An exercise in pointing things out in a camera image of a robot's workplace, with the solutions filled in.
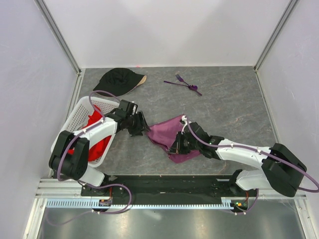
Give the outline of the purple cloth napkin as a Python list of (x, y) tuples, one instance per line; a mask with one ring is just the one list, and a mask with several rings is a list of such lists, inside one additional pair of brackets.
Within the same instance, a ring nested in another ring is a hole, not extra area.
[(168, 155), (168, 158), (174, 163), (183, 163), (200, 155), (198, 150), (193, 150), (188, 154), (169, 154), (168, 150), (173, 145), (176, 135), (183, 128), (182, 117), (176, 116), (172, 119), (150, 126), (150, 131), (147, 132), (149, 140), (159, 146)]

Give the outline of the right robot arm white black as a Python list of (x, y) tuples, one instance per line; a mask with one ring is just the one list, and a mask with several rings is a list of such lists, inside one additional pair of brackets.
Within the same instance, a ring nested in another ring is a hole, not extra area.
[(284, 145), (257, 147), (237, 144), (221, 136), (208, 135), (196, 122), (184, 123), (168, 152), (189, 154), (198, 151), (207, 158), (235, 161), (254, 167), (236, 170), (228, 190), (240, 196), (251, 189), (273, 189), (294, 197), (306, 172), (306, 166)]

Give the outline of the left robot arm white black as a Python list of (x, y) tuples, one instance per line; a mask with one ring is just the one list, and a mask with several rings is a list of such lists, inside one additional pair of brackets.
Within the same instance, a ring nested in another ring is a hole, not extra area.
[(121, 100), (119, 106), (92, 125), (81, 130), (62, 131), (57, 137), (49, 160), (49, 167), (57, 172), (57, 178), (63, 174), (68, 178), (92, 186), (99, 196), (109, 192), (106, 174), (89, 165), (89, 150), (105, 138), (112, 143), (116, 133), (127, 129), (130, 136), (142, 135), (150, 131), (142, 111), (135, 103)]

